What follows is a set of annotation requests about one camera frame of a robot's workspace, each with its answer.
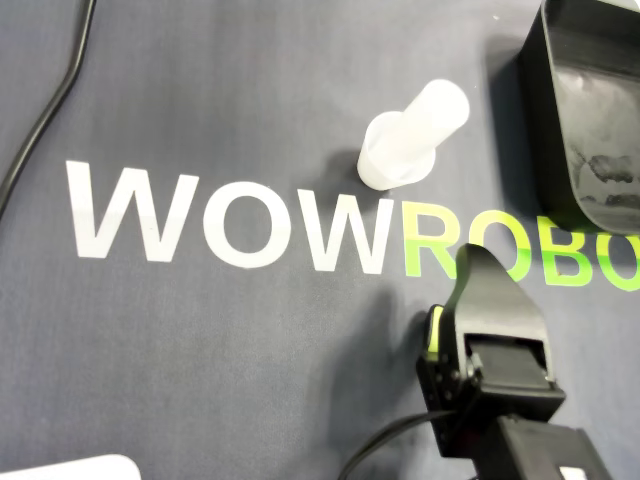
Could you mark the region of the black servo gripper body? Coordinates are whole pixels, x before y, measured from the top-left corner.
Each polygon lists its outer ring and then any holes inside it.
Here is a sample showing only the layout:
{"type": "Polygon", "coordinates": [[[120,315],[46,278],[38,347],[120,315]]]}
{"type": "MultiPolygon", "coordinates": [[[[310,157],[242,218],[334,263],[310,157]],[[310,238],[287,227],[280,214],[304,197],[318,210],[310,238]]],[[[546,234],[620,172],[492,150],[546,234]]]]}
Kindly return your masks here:
{"type": "Polygon", "coordinates": [[[419,356],[416,373],[427,409],[447,414],[432,422],[444,458],[471,459],[501,416],[547,422],[566,398],[547,370],[538,340],[472,334],[463,365],[453,355],[419,356]]]}

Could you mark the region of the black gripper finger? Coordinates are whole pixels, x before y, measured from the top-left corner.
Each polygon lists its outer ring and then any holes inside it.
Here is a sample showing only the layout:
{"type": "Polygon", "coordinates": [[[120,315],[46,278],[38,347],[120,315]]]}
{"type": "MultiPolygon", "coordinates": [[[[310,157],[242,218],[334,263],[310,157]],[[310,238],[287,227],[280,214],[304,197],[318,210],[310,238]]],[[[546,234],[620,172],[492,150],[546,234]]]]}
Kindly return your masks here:
{"type": "Polygon", "coordinates": [[[486,248],[467,243],[455,261],[455,286],[441,316],[441,362],[466,381],[467,337],[516,340],[534,348],[543,377],[553,382],[548,329],[533,300],[486,248]]]}

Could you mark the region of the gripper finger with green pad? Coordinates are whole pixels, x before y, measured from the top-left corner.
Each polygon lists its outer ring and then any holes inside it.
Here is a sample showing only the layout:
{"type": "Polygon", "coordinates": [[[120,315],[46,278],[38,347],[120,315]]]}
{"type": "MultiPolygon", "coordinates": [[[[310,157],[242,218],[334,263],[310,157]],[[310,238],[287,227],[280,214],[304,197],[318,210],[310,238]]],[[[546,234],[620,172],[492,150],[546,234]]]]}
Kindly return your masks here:
{"type": "Polygon", "coordinates": [[[439,325],[444,307],[433,305],[428,313],[425,325],[423,358],[427,362],[437,363],[439,356],[439,325]]]}

